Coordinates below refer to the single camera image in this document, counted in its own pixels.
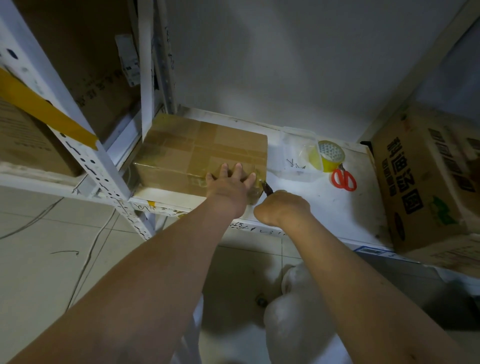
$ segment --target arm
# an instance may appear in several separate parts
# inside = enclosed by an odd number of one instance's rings
[[[353,362],[467,362],[445,331],[318,222],[304,199],[277,191],[254,213],[294,242]]]
[[[169,363],[200,299],[217,244],[247,205],[240,182],[207,175],[207,199],[110,270],[11,363]]]

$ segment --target yellow tape roll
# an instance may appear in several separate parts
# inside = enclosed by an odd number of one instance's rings
[[[0,68],[0,97],[56,131],[97,150],[98,138]]]

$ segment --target red scissors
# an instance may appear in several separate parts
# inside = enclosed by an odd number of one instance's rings
[[[357,181],[355,180],[355,178],[353,178],[353,176],[349,171],[343,168],[343,163],[340,163],[338,168],[333,171],[332,183],[333,183],[333,186],[335,186],[336,188],[343,188],[349,192],[353,192],[357,189]]]

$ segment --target white wall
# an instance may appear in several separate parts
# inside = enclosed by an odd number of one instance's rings
[[[167,0],[185,106],[355,141],[464,0]]]

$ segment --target forearm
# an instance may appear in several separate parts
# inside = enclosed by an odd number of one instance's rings
[[[354,362],[447,363],[463,355],[418,306],[311,214],[282,228],[323,293]]]
[[[121,260],[16,359],[168,362],[232,219],[228,209],[207,199]]]

